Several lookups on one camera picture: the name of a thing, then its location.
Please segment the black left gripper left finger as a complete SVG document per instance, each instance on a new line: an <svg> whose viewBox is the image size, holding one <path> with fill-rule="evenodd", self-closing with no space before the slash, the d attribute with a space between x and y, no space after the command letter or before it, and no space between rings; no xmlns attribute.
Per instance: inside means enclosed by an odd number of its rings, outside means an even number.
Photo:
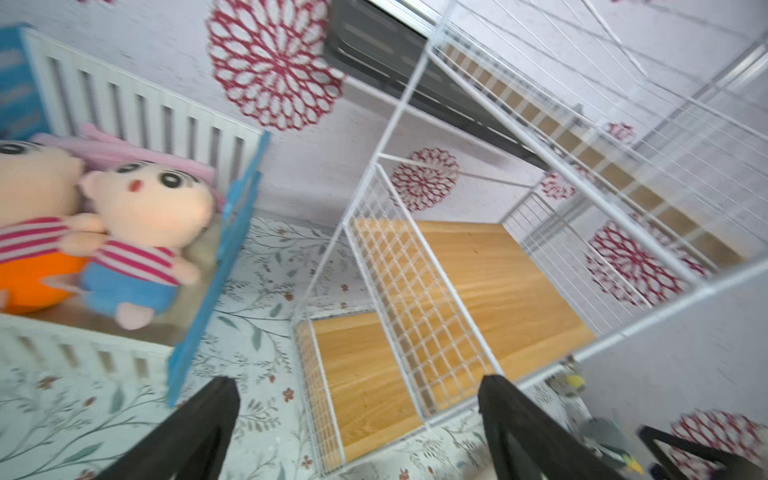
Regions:
<svg viewBox="0 0 768 480"><path fill-rule="evenodd" d="M217 479L240 410L233 378L209 381L99 479Z"/></svg>

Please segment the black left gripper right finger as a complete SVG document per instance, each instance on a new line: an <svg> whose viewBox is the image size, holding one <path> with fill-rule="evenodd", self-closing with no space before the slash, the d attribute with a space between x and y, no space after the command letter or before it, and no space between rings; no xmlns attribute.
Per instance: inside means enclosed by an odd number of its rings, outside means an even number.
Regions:
<svg viewBox="0 0 768 480"><path fill-rule="evenodd" d="M502 375L478 391L493 471L498 479L620 479Z"/></svg>

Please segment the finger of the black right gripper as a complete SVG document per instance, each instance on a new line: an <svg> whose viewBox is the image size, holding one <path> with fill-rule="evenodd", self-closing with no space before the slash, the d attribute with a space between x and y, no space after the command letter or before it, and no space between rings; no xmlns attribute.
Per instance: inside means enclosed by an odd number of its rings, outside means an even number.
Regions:
<svg viewBox="0 0 768 480"><path fill-rule="evenodd" d="M764 470L761 466L734 453L704 446L650 426L641 427L637 435L657 460L649 467L653 479L686 479L686 475L672 461L672 458L663 452L661 445L680 450L694 458L714 464L715 468L709 479L760 480L764 478Z"/></svg>

